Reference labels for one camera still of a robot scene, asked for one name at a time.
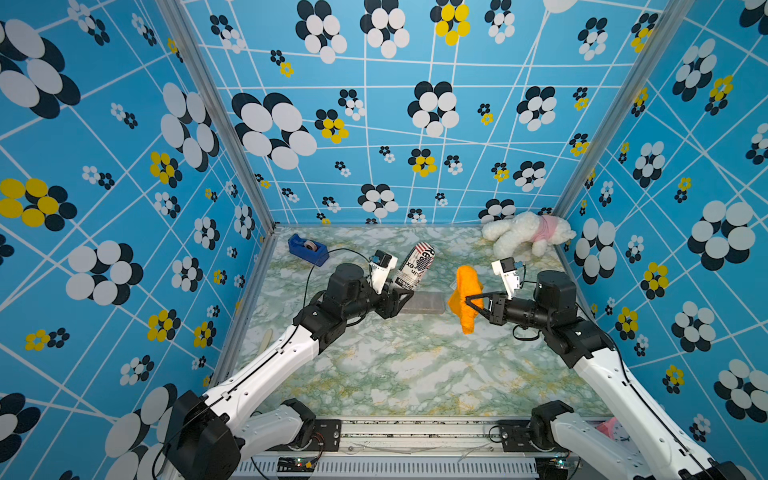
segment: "black and white flower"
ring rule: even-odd
[[[675,315],[672,333],[680,339],[680,346],[686,352],[695,349],[708,352],[715,340],[715,329],[712,327],[714,321],[712,310],[699,308],[696,303],[688,301],[683,304],[683,311]]]
[[[200,268],[197,258],[187,256],[174,260],[170,268],[174,271],[174,276],[170,279],[173,288],[181,288],[184,292],[197,290],[197,283],[203,279],[203,269]]]
[[[237,205],[235,207],[235,231],[246,240],[253,236],[251,232],[256,229],[256,222],[253,221],[253,210],[250,207]]]
[[[554,120],[554,107],[558,104],[554,92],[554,87],[537,86],[525,92],[525,99],[518,104],[518,120],[527,125],[529,131],[536,131]]]
[[[761,35],[768,35],[768,2],[766,0],[744,0],[744,10],[739,17],[739,25],[744,28],[751,27],[757,22],[757,31]]]
[[[296,35],[304,40],[309,53],[319,53],[320,60],[330,64],[336,60],[336,54],[346,51],[346,39],[339,33],[341,24],[332,15],[326,0],[318,0],[314,6],[307,0],[301,0],[296,10],[301,17],[296,23]]]
[[[614,194],[614,182],[604,181],[603,187],[600,189],[600,198],[598,201],[603,207],[606,207],[611,202],[611,195]]]
[[[405,48],[411,40],[405,29],[406,14],[398,0],[366,0],[366,13],[360,18],[360,29],[368,45],[380,48],[384,58],[393,58],[397,48]]]
[[[478,218],[480,223],[488,223],[494,220],[501,220],[504,218],[512,218],[517,211],[514,200],[498,200],[492,198],[485,202],[485,209],[480,210]]]
[[[333,199],[333,197],[323,197],[323,205],[328,207],[333,213],[337,214],[341,210],[339,202]]]
[[[117,118],[118,121],[123,121],[125,119],[125,110],[123,110],[123,106],[114,102],[112,102],[111,106],[110,113],[112,113],[112,116]]]
[[[144,18],[134,14],[131,14],[131,25],[136,28],[136,32],[144,37],[144,40],[147,41],[149,46],[154,47],[157,45],[157,38],[154,36],[154,30],[149,28],[148,25],[146,25],[146,22],[144,21]]]
[[[219,230],[216,230],[216,221],[208,218],[197,218],[194,221],[194,242],[203,248],[213,250],[220,238]]]
[[[485,23],[491,24],[488,36],[498,44],[515,34],[515,14],[510,12],[511,0],[491,0],[490,10],[485,13]]]
[[[629,243],[627,243],[627,251],[624,252],[624,255],[629,259],[629,263],[639,262],[643,257],[641,255],[643,250],[645,250],[645,245],[643,245],[643,237],[639,235],[633,235],[632,238],[630,238]]]
[[[106,478],[152,478],[153,466],[154,475],[161,475],[166,464],[162,449],[177,395],[173,383],[158,387],[144,398],[139,410],[120,417],[112,425],[104,450],[107,457],[116,460]]]
[[[768,132],[768,124],[761,124],[757,127],[757,133],[752,136],[751,148],[746,153],[746,158],[755,165],[760,165],[768,157],[768,137],[765,137],[766,132]]]
[[[97,248],[81,245],[67,259],[70,268],[77,272],[66,286],[67,295],[74,300],[90,299],[102,306],[122,305],[131,296],[131,286],[144,277],[144,270],[133,262],[134,251],[127,243],[105,240]]]
[[[80,103],[78,86],[61,72],[64,56],[29,25],[12,18],[0,22],[0,91],[19,107],[42,118],[56,118],[59,102]],[[25,61],[26,74],[16,62]]]
[[[77,0],[69,0],[67,15],[72,21],[77,22],[82,31],[93,37],[99,46],[109,43],[109,35],[106,32],[104,22],[91,15],[91,10],[84,4],[78,4]]]
[[[181,205],[175,196],[168,192],[157,192],[154,195],[154,209],[161,215],[168,215],[171,218],[181,213]]]
[[[143,356],[141,359],[134,357],[130,362],[124,363],[120,368],[120,384],[136,385],[139,380],[146,382],[149,379],[149,372],[154,368],[154,362],[150,360],[149,355]]]
[[[521,187],[524,192],[529,192],[534,187],[543,187],[546,181],[545,175],[547,174],[545,166],[542,161],[536,163],[524,161],[520,164],[520,170],[512,174],[512,178],[515,179],[515,185]]]
[[[210,129],[211,119],[203,99],[197,92],[185,94],[175,84],[166,83],[163,100],[170,112],[160,122],[163,138],[184,154],[187,165],[204,172],[208,168],[208,157],[216,157],[220,148],[219,137]],[[195,138],[190,132],[193,122]]]
[[[373,214],[381,219],[388,214],[396,212],[400,206],[395,202],[395,194],[389,189],[387,184],[379,184],[375,187],[371,184],[365,184],[360,187],[360,195],[357,203],[366,212]]]
[[[408,105],[408,115],[415,127],[426,129],[428,136],[439,137],[443,128],[458,125],[456,95],[450,83],[441,81],[433,87],[428,81],[420,81],[413,94],[416,100]]]
[[[443,162],[448,167],[448,173],[451,175],[458,175],[464,171],[462,162],[458,161],[458,155],[449,155]]]
[[[655,144],[646,143],[640,149],[640,156],[634,161],[632,177],[639,180],[640,186],[647,188],[651,180],[661,177],[661,170],[667,159],[661,152],[664,151],[664,142]]]
[[[712,80],[712,70],[717,63],[714,38],[706,40],[700,47],[691,45],[683,55],[683,66],[675,74],[672,93],[680,95],[683,101],[690,101],[698,88],[706,87]]]
[[[344,109],[344,114],[352,117],[354,121],[366,116],[366,105],[362,102],[362,98],[357,97],[355,89],[339,90],[339,106]]]
[[[719,270],[725,260],[746,261],[755,244],[755,233],[747,226],[753,215],[752,207],[744,202],[730,207],[719,200],[709,202],[701,220],[691,228],[688,249],[701,255],[701,264],[707,270]]]
[[[704,415],[696,415],[694,417],[694,423],[688,427],[688,430],[690,430],[690,434],[694,437],[694,440],[704,443],[707,441],[707,435],[712,432],[711,422],[708,419],[705,419]]]
[[[411,219],[411,223],[427,223],[427,216],[420,208],[412,208],[408,210],[408,218]]]
[[[95,185],[99,181],[98,169],[96,167],[83,167],[83,180],[87,181],[91,185]]]
[[[584,29],[578,33],[578,39],[582,42],[578,52],[584,56],[584,60],[590,61],[595,55],[605,51],[605,41],[608,40],[606,25],[608,25],[607,18],[598,20],[597,17],[592,17],[587,20]]]
[[[592,285],[598,281],[599,276],[609,278],[614,274],[617,261],[614,240],[616,227],[611,222],[598,225],[594,218],[584,222],[581,238],[574,249],[574,260],[578,266],[583,267],[581,277],[584,282]],[[597,247],[597,253],[592,253],[592,247]]]
[[[302,125],[301,112],[283,94],[268,94],[261,102],[251,94],[239,93],[232,98],[232,108],[243,120],[235,125],[237,136],[251,154],[292,170],[299,165],[298,155],[308,157],[317,150],[315,137]],[[280,129],[281,139],[265,135],[273,124]]]
[[[751,370],[739,359],[728,363],[717,377],[714,391],[726,400],[725,409],[732,417],[744,420],[749,416],[758,423],[768,420],[768,375],[760,370]]]

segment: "pink shirt on plush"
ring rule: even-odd
[[[558,227],[558,218],[552,215],[541,215],[541,222],[539,222],[538,230],[534,233],[531,242],[538,242],[539,240],[549,241],[554,235],[555,229]]]

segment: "pink object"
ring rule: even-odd
[[[603,435],[607,436],[611,440],[615,440],[613,437],[613,431],[614,431],[614,425],[618,423],[618,419],[616,417],[607,420],[605,422],[602,422],[600,425],[598,425],[597,428],[598,432],[602,433]]]
[[[539,240],[547,240],[552,238],[555,229],[558,227],[558,218],[552,215],[541,215],[541,221],[538,224],[538,230],[531,238],[531,242],[538,242]]]

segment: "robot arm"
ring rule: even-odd
[[[501,260],[511,266],[511,258]],[[501,269],[502,279],[513,276]],[[589,426],[561,401],[536,407],[531,414],[531,441],[540,449],[560,445],[610,480],[708,478],[741,480],[732,462],[717,463],[670,418],[632,375],[611,337],[577,315],[576,286],[562,272],[538,274],[534,299],[504,298],[503,292],[468,296],[466,303],[495,325],[514,323],[538,329],[547,345],[600,396],[626,428],[642,455],[633,454]],[[489,298],[489,309],[472,303]]]
[[[434,250],[418,255],[428,257],[421,262],[423,274]],[[370,262],[370,282],[359,266],[340,264],[327,290],[316,294],[264,353],[204,395],[188,391],[179,397],[168,424],[167,431],[173,433],[163,450],[179,473],[186,480],[226,480],[242,459],[276,445],[306,446],[315,415],[298,400],[251,414],[288,376],[344,334],[348,319],[371,311],[383,319],[399,313],[413,291],[387,283],[396,263],[396,257],[377,250]]]

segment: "vent grille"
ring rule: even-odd
[[[315,472],[281,473],[291,477],[313,478],[538,478],[533,458],[382,458],[323,457]],[[277,476],[276,458],[256,460],[259,469],[268,477]],[[233,476],[261,478],[250,461],[241,462]]]

